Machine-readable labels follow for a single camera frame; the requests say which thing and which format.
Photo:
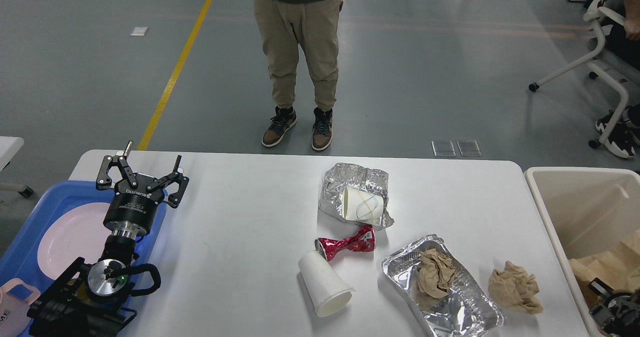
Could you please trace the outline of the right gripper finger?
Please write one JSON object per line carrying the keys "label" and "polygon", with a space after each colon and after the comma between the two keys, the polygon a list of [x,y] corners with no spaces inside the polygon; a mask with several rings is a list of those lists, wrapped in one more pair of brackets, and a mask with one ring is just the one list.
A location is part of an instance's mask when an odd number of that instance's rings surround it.
{"label": "right gripper finger", "polygon": [[603,334],[617,334],[617,308],[592,308],[589,314]]}
{"label": "right gripper finger", "polygon": [[601,300],[608,300],[614,294],[614,289],[600,278],[594,278],[594,280],[588,284],[588,289]]}

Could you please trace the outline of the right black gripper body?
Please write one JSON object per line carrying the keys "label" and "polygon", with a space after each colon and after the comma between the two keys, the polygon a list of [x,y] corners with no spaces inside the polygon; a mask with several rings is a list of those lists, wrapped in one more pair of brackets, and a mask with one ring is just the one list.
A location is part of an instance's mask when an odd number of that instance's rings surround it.
{"label": "right black gripper body", "polygon": [[617,336],[640,335],[640,292],[616,293],[603,303],[610,316],[602,327],[605,333]]}

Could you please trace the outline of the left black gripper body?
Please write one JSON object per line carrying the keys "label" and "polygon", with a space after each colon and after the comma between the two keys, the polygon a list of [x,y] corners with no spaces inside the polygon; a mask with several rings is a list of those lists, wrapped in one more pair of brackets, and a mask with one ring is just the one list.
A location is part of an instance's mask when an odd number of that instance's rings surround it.
{"label": "left black gripper body", "polygon": [[103,225],[108,230],[123,231],[126,226],[136,225],[137,236],[151,232],[157,209],[165,194],[159,188],[149,191],[147,187],[158,178],[136,173],[137,185],[131,187],[126,179],[119,180],[114,187],[114,198],[109,205]]}

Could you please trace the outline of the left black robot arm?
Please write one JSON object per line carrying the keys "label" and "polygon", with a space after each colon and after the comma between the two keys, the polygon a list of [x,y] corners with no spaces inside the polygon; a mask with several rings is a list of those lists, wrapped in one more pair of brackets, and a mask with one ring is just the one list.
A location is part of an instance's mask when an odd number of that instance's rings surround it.
{"label": "left black robot arm", "polygon": [[110,231],[94,263],[76,258],[39,298],[30,304],[32,337],[115,337],[136,316],[129,298],[153,294],[162,285],[157,266],[136,264],[135,248],[152,230],[158,207],[177,208],[189,184],[178,155],[173,170],[154,177],[128,164],[132,141],[121,155],[105,155],[95,187],[114,196],[103,225]]}

